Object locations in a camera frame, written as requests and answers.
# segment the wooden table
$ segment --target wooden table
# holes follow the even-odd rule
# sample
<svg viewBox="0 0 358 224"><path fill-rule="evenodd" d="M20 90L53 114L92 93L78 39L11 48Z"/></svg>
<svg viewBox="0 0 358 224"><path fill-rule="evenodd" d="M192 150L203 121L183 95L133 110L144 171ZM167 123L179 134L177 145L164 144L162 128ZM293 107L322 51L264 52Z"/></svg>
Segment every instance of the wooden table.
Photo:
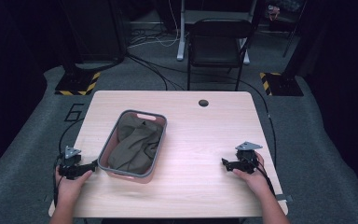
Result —
<svg viewBox="0 0 358 224"><path fill-rule="evenodd" d="M208 106L200 106L207 100ZM244 91L97 91L75 148L96 160L120 114L134 109L163 115L167 129L154 177L139 184L98 169L86 182L75 217L261 217L259 201L221 159L236 161L245 141L258 149L277 194L282 194L252 96ZM285 214L285 201L280 205ZM51 204L49 214L54 211Z"/></svg>

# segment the human hand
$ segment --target human hand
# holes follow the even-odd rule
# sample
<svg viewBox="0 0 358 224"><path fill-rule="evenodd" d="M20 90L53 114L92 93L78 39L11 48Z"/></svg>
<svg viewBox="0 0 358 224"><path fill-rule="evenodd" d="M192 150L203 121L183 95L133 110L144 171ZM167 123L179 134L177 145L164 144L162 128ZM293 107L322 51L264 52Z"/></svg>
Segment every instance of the human hand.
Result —
<svg viewBox="0 0 358 224"><path fill-rule="evenodd" d="M255 155L257 156L258 160L258 168L262 171L264 171L264 159L261 157L260 154L255 152ZM269 193L269 184L267 183L266 178L264 175L256 169L251 175L248 173L245 173L241 170L234 169L232 171L235 175L239 176L241 179L243 179L246 184L249 186L251 191L257 196L260 197L263 194Z"/></svg>
<svg viewBox="0 0 358 224"><path fill-rule="evenodd" d="M81 188L87 179L92 175L92 171L87 171L85 174L75 180L67 179L59 173L59 166L56 167L56 183L58 185L58 203L66 205L74 205L80 194Z"/></svg>

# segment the dark cloth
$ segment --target dark cloth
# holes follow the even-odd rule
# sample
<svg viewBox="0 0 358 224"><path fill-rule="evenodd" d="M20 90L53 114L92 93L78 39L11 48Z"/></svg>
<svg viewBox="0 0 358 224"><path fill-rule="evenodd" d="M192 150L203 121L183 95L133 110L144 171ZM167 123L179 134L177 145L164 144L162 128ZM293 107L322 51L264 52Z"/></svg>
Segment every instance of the dark cloth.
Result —
<svg viewBox="0 0 358 224"><path fill-rule="evenodd" d="M157 123L124 115L117 124L118 144L109 156L112 169L144 174L156 156L162 127Z"/></svg>

